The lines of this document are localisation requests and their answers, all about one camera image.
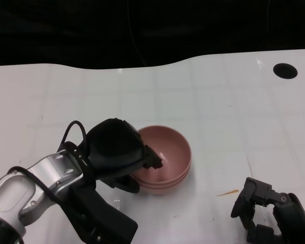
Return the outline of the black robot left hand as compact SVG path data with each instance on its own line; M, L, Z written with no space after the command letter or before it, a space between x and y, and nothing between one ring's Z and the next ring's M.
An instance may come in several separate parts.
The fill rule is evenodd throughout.
M163 167L162 159L125 120L101 122L87 133L86 141L94 176L111 188L136 194L140 185L131 173Z

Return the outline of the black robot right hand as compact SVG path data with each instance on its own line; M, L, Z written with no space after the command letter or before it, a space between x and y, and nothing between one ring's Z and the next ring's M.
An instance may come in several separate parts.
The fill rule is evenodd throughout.
M271 227L255 224L255 206L273 205L273 216L280 235ZM244 188L235 201L232 218L239 217L247 230L248 243L305 243L305 210L293 193L277 193L272 185L246 178Z

